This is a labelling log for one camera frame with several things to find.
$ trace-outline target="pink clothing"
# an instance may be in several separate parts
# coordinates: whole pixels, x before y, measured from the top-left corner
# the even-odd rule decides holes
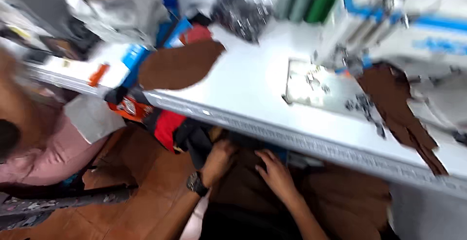
[[[0,183],[51,185],[71,177],[84,168],[107,139],[89,144],[61,113],[47,148],[31,149],[0,164]]]

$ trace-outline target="brown floor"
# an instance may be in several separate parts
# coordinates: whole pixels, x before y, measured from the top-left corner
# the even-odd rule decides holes
[[[1,231],[1,240],[139,240],[143,239],[171,207],[186,178],[194,171],[189,154],[174,155],[148,133],[131,128],[99,165],[117,166],[86,172],[86,188],[121,184],[125,171],[140,188],[125,203],[89,205],[57,210],[31,229]]]

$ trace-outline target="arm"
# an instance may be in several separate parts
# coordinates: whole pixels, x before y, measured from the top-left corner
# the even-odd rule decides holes
[[[214,144],[213,150],[201,170],[201,180],[206,188],[211,188],[224,175],[230,164],[230,156],[234,151],[234,147],[228,141],[220,141]],[[186,188],[183,196],[173,203],[169,212],[151,230],[145,240],[173,240],[180,238],[200,199],[201,197],[197,193]]]
[[[21,148],[39,146],[42,140],[41,120],[33,101],[13,80],[16,60],[0,48],[0,118],[14,123],[21,131]]]
[[[256,170],[272,191],[285,204],[298,226],[304,240],[328,240],[303,196],[295,188],[290,172],[269,150],[256,151],[267,167],[267,172],[256,165]]]

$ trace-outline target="industrial sewing machine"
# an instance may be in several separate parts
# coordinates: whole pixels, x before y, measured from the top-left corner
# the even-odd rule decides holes
[[[467,0],[338,0],[321,37],[315,65],[358,77],[393,64],[412,81],[416,117],[467,131]]]

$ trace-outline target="dark hair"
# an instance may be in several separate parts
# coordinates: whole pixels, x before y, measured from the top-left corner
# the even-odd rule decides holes
[[[18,145],[21,131],[15,124],[0,119],[0,161],[6,160],[13,149]]]

